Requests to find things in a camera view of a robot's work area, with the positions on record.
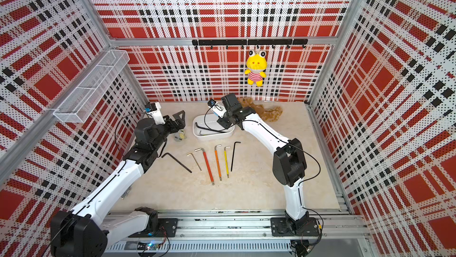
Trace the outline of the short black hex key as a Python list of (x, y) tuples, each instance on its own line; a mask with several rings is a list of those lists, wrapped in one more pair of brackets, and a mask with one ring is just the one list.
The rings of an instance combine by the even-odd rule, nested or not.
[(195, 126), (196, 126), (198, 129), (202, 129), (202, 130), (210, 131), (210, 132), (214, 132), (214, 133), (227, 133), (227, 132), (225, 132), (225, 131), (219, 131), (219, 130), (211, 129), (211, 128), (208, 128), (208, 127), (199, 126), (197, 122), (195, 122)]

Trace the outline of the orange handled hex key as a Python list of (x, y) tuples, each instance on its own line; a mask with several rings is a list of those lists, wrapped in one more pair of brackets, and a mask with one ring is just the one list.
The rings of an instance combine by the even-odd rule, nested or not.
[(220, 166), (220, 162), (219, 162), (219, 159), (218, 159), (218, 152), (217, 152), (217, 149), (219, 147), (221, 147), (222, 145), (221, 144), (218, 144), (214, 147), (214, 155), (215, 155), (215, 159), (216, 159), (216, 164), (217, 164), (217, 171), (218, 171), (218, 176), (219, 176), (219, 180), (222, 181), (222, 171), (221, 171), (221, 166)]

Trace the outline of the red handled hex key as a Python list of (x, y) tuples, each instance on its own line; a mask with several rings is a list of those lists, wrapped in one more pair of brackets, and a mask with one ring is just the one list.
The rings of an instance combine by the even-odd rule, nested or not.
[(203, 154), (203, 157), (204, 157), (204, 161), (205, 161), (205, 165), (207, 167), (207, 171), (208, 171), (208, 174), (209, 174), (209, 177), (210, 177), (210, 181), (211, 181), (211, 184), (214, 186), (214, 177), (213, 177), (213, 174), (212, 174), (212, 171), (211, 171), (211, 168), (210, 168), (210, 164), (209, 164), (209, 160), (207, 158), (207, 154), (206, 154), (206, 151), (205, 149), (203, 148), (196, 148), (195, 149), (195, 152), (202, 152)]

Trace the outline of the yellow handled hex key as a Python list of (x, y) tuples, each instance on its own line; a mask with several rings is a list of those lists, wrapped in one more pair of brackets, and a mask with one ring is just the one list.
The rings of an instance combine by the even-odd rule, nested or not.
[(224, 147), (224, 163), (225, 163), (227, 178), (229, 178), (229, 173), (230, 173), (229, 165), (228, 165), (228, 149), (229, 148), (231, 148), (231, 146)]

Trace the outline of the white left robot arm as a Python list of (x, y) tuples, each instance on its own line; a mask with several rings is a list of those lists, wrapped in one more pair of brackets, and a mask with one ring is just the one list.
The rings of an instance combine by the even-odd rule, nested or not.
[(152, 111), (141, 119), (134, 130), (134, 146), (114, 172), (71, 210), (59, 211), (52, 217), (51, 255), (100, 257), (107, 247), (132, 234), (158, 233), (158, 213), (151, 208), (136, 208), (131, 214), (110, 223), (104, 219), (128, 188), (152, 167), (168, 136), (185, 126), (184, 111), (172, 117)]

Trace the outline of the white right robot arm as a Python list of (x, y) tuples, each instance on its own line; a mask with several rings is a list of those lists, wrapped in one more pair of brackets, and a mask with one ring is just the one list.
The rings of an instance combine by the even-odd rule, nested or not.
[(238, 126), (259, 140), (273, 156), (273, 175), (284, 187), (286, 209), (284, 225), (276, 233), (318, 236), (318, 223), (305, 206), (303, 185), (307, 168), (302, 144), (288, 139), (268, 126), (251, 107), (243, 107), (234, 94), (222, 97), (222, 104), (211, 99), (210, 110), (218, 116), (217, 123), (228, 129)]

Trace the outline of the long black hex key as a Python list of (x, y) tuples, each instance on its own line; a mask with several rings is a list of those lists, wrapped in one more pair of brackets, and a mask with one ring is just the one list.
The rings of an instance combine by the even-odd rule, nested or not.
[(169, 152), (166, 152), (164, 153), (161, 158), (165, 158), (165, 157), (170, 157), (172, 160), (174, 160), (175, 162), (177, 162), (181, 167), (183, 167), (186, 171), (188, 171), (189, 173), (192, 173), (192, 171), (186, 167), (186, 165), (184, 165), (182, 162), (180, 162), (175, 156), (173, 156), (171, 153)]

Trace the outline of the small silver hex key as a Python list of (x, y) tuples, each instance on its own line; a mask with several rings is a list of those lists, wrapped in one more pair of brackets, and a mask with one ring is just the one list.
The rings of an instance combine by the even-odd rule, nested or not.
[(195, 161), (195, 163), (196, 163), (196, 165), (197, 165), (199, 171), (202, 171), (202, 168), (200, 167), (200, 165), (199, 165), (197, 159), (195, 158), (195, 156), (193, 155), (193, 153), (190, 152), (190, 153), (188, 153), (186, 156), (187, 156), (187, 157), (192, 157), (192, 159), (193, 159), (193, 161)]

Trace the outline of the white plastic storage box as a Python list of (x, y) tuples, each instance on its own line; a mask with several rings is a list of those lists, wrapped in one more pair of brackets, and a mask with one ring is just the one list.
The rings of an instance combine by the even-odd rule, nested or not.
[(200, 141), (225, 139), (233, 135), (235, 127), (224, 129), (219, 125), (216, 114), (202, 114), (193, 120), (193, 135)]

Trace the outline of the clear tape roll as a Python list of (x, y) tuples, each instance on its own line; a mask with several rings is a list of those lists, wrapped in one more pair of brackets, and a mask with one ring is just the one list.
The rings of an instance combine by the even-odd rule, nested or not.
[(178, 132), (174, 133), (174, 140), (176, 142), (182, 142), (186, 140), (186, 133), (183, 129), (179, 130)]

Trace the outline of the brown plush teddy bear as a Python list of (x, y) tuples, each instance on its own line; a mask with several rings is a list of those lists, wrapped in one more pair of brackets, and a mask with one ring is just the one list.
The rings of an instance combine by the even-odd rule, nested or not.
[(243, 97), (238, 99), (242, 107), (251, 107), (260, 118), (265, 122), (276, 122), (279, 120), (280, 116), (283, 113), (283, 109), (280, 106), (273, 106), (270, 108), (265, 108), (264, 105), (257, 105), (254, 103), (253, 98)]

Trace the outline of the yellow frog plush toy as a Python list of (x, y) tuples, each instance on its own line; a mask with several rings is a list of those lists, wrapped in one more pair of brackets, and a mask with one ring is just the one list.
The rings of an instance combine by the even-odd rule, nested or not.
[(245, 75), (248, 77), (249, 85), (256, 85), (257, 87), (262, 87), (264, 79), (266, 78), (266, 69), (267, 69), (267, 52), (265, 50), (260, 50), (255, 52), (250, 50), (248, 52), (248, 59), (246, 62), (247, 70)]

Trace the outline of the black wall hook rail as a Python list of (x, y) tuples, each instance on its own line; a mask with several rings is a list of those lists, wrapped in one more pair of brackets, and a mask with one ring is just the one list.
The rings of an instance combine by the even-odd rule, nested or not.
[(193, 46), (305, 46), (309, 43), (307, 38), (289, 39), (215, 39), (192, 40)]

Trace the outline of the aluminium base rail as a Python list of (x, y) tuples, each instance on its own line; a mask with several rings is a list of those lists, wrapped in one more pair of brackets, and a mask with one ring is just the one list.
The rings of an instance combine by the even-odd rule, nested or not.
[(107, 256), (171, 257), (271, 253), (289, 257), (374, 257), (364, 220), (343, 210), (311, 211), (299, 233), (286, 229), (282, 209), (161, 211), (167, 237), (139, 233), (107, 248)]

